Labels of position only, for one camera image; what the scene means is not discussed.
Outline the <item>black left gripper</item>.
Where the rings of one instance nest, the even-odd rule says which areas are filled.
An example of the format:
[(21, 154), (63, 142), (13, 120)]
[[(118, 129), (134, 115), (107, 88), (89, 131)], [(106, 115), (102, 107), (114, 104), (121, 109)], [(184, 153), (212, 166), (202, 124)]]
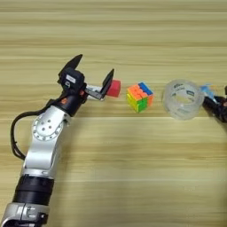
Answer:
[[(65, 64), (65, 66), (61, 69), (61, 72), (63, 72), (67, 68), (76, 69), (81, 59), (82, 54), (73, 57)], [(75, 87), (64, 86), (60, 96), (55, 100), (49, 101), (47, 110), (60, 110), (64, 114), (73, 117), (75, 116), (81, 105), (83, 105), (87, 101), (88, 96), (92, 96), (97, 100), (104, 98), (112, 84), (113, 78), (114, 69), (112, 69), (108, 73), (105, 80), (103, 81), (103, 87), (101, 91), (94, 91), (88, 88), (86, 83), (83, 83), (82, 85), (76, 85)]]

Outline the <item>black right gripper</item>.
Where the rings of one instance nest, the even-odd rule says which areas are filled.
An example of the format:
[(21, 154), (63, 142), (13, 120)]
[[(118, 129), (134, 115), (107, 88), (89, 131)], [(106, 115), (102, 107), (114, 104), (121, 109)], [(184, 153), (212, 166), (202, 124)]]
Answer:
[(205, 96), (203, 106), (206, 110), (210, 111), (212, 114), (218, 114), (219, 120), (221, 122), (227, 123), (227, 99), (225, 98), (220, 103), (220, 98), (214, 96), (213, 98)]

